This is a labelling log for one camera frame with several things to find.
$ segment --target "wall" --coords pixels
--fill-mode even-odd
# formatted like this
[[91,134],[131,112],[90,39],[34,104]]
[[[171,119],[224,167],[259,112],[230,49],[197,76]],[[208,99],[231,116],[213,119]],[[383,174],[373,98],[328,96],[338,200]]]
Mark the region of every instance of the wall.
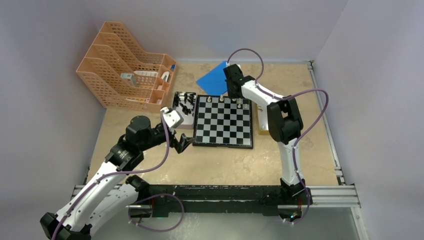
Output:
[[424,1],[350,0],[316,58],[370,238],[424,235]]
[[96,33],[81,0],[0,1],[1,239],[45,239],[83,182],[104,109],[75,70]]
[[[268,62],[315,59],[348,0],[85,0],[100,28],[124,23],[150,52],[222,61],[253,48]],[[234,59],[255,61],[241,52]]]

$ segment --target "blue paper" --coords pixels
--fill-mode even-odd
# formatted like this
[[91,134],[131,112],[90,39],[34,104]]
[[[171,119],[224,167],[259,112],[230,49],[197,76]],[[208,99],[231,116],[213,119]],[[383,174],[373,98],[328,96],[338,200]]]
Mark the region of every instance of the blue paper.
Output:
[[223,69],[227,66],[226,61],[221,62],[212,71],[196,81],[208,95],[220,96],[227,91],[226,77]]

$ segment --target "chessboard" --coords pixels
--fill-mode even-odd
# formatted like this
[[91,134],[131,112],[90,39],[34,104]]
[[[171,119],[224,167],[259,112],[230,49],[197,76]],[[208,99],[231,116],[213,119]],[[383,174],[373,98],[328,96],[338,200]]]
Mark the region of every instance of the chessboard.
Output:
[[253,149],[252,102],[198,95],[193,146]]

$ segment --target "peach plastic organizer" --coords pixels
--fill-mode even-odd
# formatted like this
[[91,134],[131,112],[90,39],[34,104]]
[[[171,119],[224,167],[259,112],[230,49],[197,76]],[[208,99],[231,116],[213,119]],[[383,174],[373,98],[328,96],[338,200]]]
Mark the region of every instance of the peach plastic organizer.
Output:
[[[122,23],[106,21],[76,72],[105,108],[159,112],[176,70],[169,55],[144,51]],[[165,72],[167,80],[161,78]],[[126,73],[134,74],[136,86],[121,77]]]

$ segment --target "beige tabletop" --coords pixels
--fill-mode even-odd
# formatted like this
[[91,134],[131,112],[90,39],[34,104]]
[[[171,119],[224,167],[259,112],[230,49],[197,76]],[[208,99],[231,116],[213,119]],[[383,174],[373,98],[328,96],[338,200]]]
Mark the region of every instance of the beige tabletop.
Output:
[[[178,64],[174,86],[169,95],[173,96],[175,91],[205,94],[196,84],[196,80],[216,65],[217,63]],[[243,64],[241,69],[245,75],[255,78],[261,71],[261,66]],[[283,96],[313,87],[305,64],[266,64],[259,82]],[[314,93],[309,93],[296,99],[305,130],[320,113],[317,98]],[[172,97],[169,97],[168,106],[171,104]],[[91,160],[88,179],[98,170],[118,138],[125,133],[130,120],[138,115],[149,117],[152,126],[160,121],[159,113],[114,108],[106,110]],[[171,148],[166,162],[159,169],[139,174],[139,176],[150,184],[279,185],[282,166],[277,143],[269,135],[258,135],[257,129],[258,121],[253,116],[253,149],[189,146],[183,153],[177,154]],[[189,137],[193,136],[193,130],[177,129],[178,139],[181,133]],[[165,149],[166,144],[161,144],[147,150],[144,160],[134,170],[156,166],[162,161]],[[300,165],[307,185],[338,185],[329,141],[322,121],[300,141],[299,151]]]

